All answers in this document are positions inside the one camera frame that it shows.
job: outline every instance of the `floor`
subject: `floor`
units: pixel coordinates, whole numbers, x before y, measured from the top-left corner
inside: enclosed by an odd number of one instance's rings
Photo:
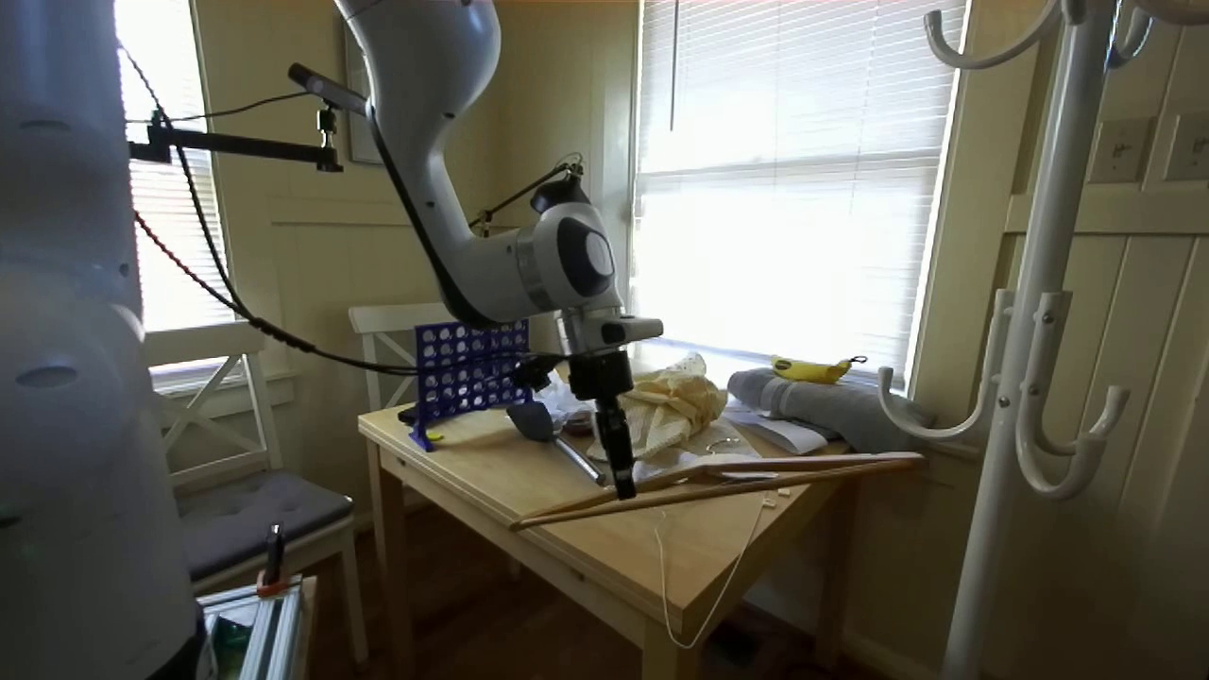
[[[425,680],[627,680],[640,675],[640,650],[551,584],[513,566],[435,506],[411,509],[425,539],[407,558]],[[391,680],[383,631],[383,581],[376,539],[365,552],[370,621],[370,668],[354,668],[343,636],[343,610],[332,566],[317,569],[317,621],[312,636],[312,680]],[[825,673],[808,640],[755,610],[734,613],[703,650],[703,680],[880,680],[842,664]]]

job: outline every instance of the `cable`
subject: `cable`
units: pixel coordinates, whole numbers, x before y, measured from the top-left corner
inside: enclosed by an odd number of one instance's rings
[[[482,231],[485,224],[496,218],[496,210],[517,205],[526,193],[533,193],[537,185],[546,185],[546,183],[551,183],[551,176],[559,176],[559,173],[580,176],[580,173],[582,173],[582,154],[580,154],[580,153],[569,154],[559,165],[546,169],[537,183],[528,183],[528,185],[523,185],[517,193],[512,193],[507,200],[485,207],[470,226]]]
[[[710,613],[703,615],[703,623],[695,627],[695,636],[688,644],[673,627],[673,613],[669,613],[669,549],[666,549],[666,537],[661,537],[661,529],[669,524],[669,509],[658,514],[661,524],[649,521],[649,534],[654,534],[654,544],[658,544],[658,563],[661,563],[666,631],[669,631],[673,647],[695,650],[703,644],[703,636],[713,627],[713,615],[717,615],[717,610],[723,610],[723,601],[726,601],[726,593],[731,593],[731,584],[734,584],[734,579],[737,579],[737,569],[740,569],[740,563],[744,563],[744,554],[747,554],[747,549],[754,549],[754,539],[761,534],[761,521],[763,521],[769,506],[774,506],[774,494],[761,499],[754,529],[747,529],[747,539],[744,539],[740,554],[731,563],[726,581],[723,581],[717,598],[710,601]]]
[[[122,52],[124,52],[124,61],[132,64],[132,73],[143,79],[157,110],[162,110],[162,101],[158,101],[148,73],[142,68],[142,61],[137,61],[124,47],[122,47]],[[206,283],[178,255],[172,255],[172,246],[166,246],[166,241],[152,231],[152,224],[137,210],[137,226],[157,241],[158,255],[166,255],[195,283],[200,283],[200,289],[206,289],[221,305],[227,305],[235,316],[249,323],[259,333],[266,333],[266,336],[271,336],[271,340],[280,340],[280,345],[288,345],[288,348],[297,348],[297,353],[307,353],[307,355],[317,355],[317,358],[331,358],[331,363],[343,363],[343,365],[358,365],[358,372],[415,378],[415,365],[402,365],[402,363],[395,365],[395,363],[367,363],[367,358],[354,358],[354,355],[338,355],[338,353],[324,353],[324,348],[317,348],[317,345],[312,345],[312,340],[302,340],[302,336],[271,324],[268,316],[259,316],[259,314],[237,300],[237,292],[235,292],[235,283],[231,283],[231,271],[227,271],[227,265],[224,265],[224,255],[221,255],[221,246],[217,246],[217,238],[212,238],[212,226],[210,226],[210,218],[206,218],[200,193],[197,193],[197,183],[195,183],[186,147],[174,142],[174,153],[178,153],[178,164],[182,164],[182,173],[186,173],[186,185],[188,185],[195,215],[197,215],[197,224],[200,224],[206,246],[210,246],[210,255],[212,255],[212,265],[217,265],[227,296],[224,296],[221,289]]]
[[[266,107],[276,107],[276,101],[290,101],[290,98],[312,98],[312,91],[285,91],[285,95],[255,98],[255,101],[246,101],[246,107],[231,107],[231,110],[206,110],[206,112],[188,112],[188,116],[174,116],[174,120],[217,120],[217,116],[237,116],[237,112],[249,112],[249,110],[266,110]]]

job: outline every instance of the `table top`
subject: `table top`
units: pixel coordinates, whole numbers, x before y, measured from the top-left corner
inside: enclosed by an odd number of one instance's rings
[[[649,621],[661,621],[669,610],[673,621],[701,623],[737,558],[740,574],[731,584],[737,588],[731,598],[740,598],[744,581],[761,574],[770,552],[813,521],[837,491],[837,485],[800,485],[512,529],[517,518],[598,494],[603,486],[559,456],[555,445],[512,432],[499,432],[493,443],[460,443],[435,455],[415,445],[411,432],[396,419],[396,409],[358,414],[358,432],[391,455],[406,475],[419,475],[467,499],[470,509],[496,521],[496,529],[546,549]],[[734,437],[726,427],[726,437],[713,437],[708,455],[740,451],[754,455],[755,445]]]

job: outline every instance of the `towel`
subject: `towel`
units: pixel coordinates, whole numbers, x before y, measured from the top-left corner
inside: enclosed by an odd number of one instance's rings
[[[813,387],[774,378],[774,372],[737,372],[726,388],[774,419],[837,432],[849,451],[876,455],[915,445],[915,437],[880,411],[876,387],[861,387],[857,378]]]
[[[635,462],[676,455],[688,437],[710,432],[726,409],[726,388],[708,378],[703,358],[635,374],[635,388],[620,398],[627,411]]]

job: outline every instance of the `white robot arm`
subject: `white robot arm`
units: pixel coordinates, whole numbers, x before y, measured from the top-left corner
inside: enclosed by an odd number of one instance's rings
[[[533,231],[482,238],[448,173],[448,132],[485,95],[499,64],[493,0],[338,0],[367,73],[367,120],[411,226],[443,281],[448,305],[470,324],[559,309],[571,388],[598,402],[598,435],[618,494],[635,494],[633,437],[618,403],[633,388],[633,340],[661,323],[620,314],[611,248],[580,173],[537,193]]]
[[[0,675],[188,668],[111,0],[3,0],[0,82]]]

